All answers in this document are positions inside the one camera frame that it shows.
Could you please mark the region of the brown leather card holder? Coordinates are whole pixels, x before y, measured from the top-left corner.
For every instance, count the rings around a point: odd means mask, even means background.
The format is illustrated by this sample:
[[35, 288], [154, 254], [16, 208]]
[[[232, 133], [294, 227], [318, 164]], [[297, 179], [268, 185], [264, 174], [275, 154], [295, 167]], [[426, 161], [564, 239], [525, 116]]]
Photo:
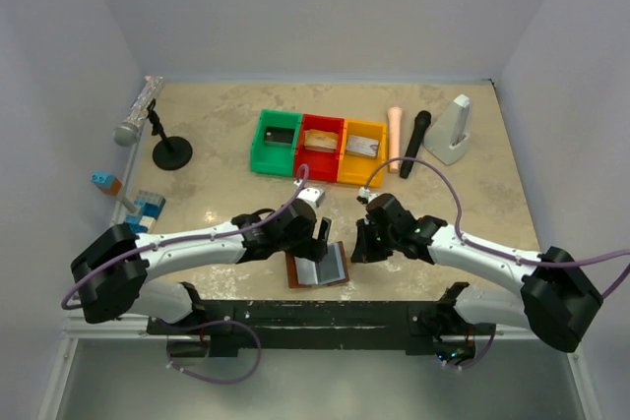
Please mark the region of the brown leather card holder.
[[288, 287], [306, 289], [349, 282], [346, 251], [342, 241], [331, 243], [323, 260], [314, 263], [293, 255], [285, 255]]

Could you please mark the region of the silver VIP card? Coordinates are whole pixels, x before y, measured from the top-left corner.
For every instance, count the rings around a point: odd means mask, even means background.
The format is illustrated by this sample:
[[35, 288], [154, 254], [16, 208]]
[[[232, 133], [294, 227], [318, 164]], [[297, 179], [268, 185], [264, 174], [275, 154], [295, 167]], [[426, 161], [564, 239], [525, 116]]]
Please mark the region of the silver VIP card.
[[357, 135], [350, 135], [347, 138], [346, 141], [346, 147], [347, 146], [354, 146], [354, 147], [367, 147], [370, 145], [378, 145], [380, 148], [380, 142], [378, 140], [372, 139], [372, 138], [368, 138], [368, 137], [362, 137], [362, 136], [357, 136]]

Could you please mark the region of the gold VIP card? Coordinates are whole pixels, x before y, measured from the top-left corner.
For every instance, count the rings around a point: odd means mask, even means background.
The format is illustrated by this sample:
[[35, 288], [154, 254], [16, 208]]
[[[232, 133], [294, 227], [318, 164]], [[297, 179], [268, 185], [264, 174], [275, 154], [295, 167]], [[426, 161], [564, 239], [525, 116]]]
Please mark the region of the gold VIP card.
[[304, 133], [304, 145], [306, 147], [335, 148], [338, 135], [333, 132], [309, 129]]

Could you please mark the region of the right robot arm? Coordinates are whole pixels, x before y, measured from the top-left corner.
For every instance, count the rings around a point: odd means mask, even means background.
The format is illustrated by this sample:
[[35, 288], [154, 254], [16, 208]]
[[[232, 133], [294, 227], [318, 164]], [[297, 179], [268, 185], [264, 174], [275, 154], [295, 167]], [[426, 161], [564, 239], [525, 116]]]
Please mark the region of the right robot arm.
[[460, 333], [470, 325], [493, 324], [530, 330], [548, 346], [574, 352], [602, 306], [603, 298], [565, 251], [523, 251], [459, 234], [447, 221], [416, 218], [398, 199], [360, 189], [359, 220], [351, 259], [387, 260], [399, 252], [409, 260], [455, 268], [496, 284], [496, 289], [463, 285], [448, 294], [438, 311], [440, 326]]

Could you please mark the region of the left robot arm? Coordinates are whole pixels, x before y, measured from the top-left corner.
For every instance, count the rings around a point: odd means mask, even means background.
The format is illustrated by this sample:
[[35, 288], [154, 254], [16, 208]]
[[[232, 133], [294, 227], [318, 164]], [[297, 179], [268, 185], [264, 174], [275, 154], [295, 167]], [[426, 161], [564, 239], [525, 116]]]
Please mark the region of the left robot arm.
[[191, 285], [162, 284], [167, 274], [210, 265], [266, 261], [285, 252], [313, 263], [328, 252], [331, 221], [297, 199], [276, 211], [243, 213], [213, 227], [136, 234], [129, 224], [105, 230], [71, 264], [79, 307], [89, 324], [127, 313], [157, 317], [192, 333], [205, 311]]

